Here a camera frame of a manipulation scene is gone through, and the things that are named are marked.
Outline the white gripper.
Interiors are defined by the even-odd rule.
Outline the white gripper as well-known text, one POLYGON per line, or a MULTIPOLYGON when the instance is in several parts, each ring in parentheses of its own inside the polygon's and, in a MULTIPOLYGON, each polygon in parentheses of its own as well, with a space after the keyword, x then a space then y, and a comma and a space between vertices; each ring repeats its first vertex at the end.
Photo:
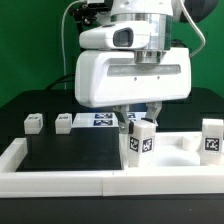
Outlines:
POLYGON ((115 106, 119 132, 132 134, 128 104, 147 103, 145 121, 156 123, 162 103, 183 99, 191 90, 186 48, 172 48, 158 64, 137 64, 131 51, 87 50, 76 65, 75 97, 87 107, 115 106))

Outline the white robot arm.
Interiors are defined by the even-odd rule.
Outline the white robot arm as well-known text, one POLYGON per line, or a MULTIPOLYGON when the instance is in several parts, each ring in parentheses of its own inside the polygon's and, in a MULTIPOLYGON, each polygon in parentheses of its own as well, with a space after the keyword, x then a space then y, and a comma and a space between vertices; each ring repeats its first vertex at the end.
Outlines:
POLYGON ((186 98, 191 90, 186 47, 171 45, 174 22, 195 26, 219 0, 112 0, 101 25, 84 31, 84 49, 76 64, 75 97, 86 107, 111 106, 124 134, 134 124, 128 106, 144 103, 146 119, 154 122, 167 100, 186 98))

